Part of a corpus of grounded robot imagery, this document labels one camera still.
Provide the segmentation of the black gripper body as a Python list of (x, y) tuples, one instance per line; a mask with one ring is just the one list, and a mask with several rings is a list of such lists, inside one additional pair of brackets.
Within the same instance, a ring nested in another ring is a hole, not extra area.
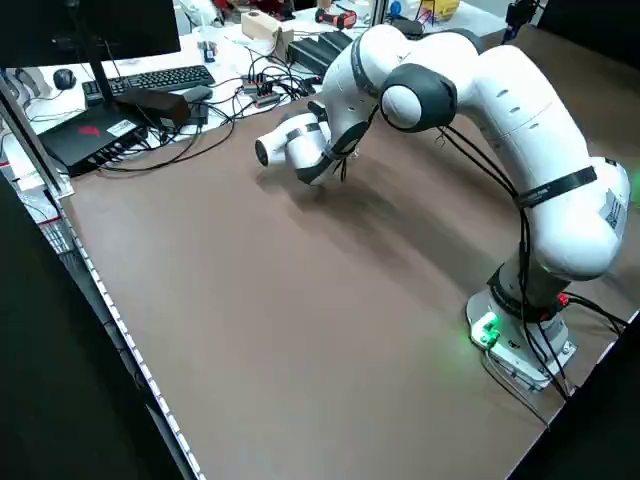
[(520, 28), (529, 23), (540, 7), (537, 0), (515, 0), (507, 7), (505, 21), (510, 28)]

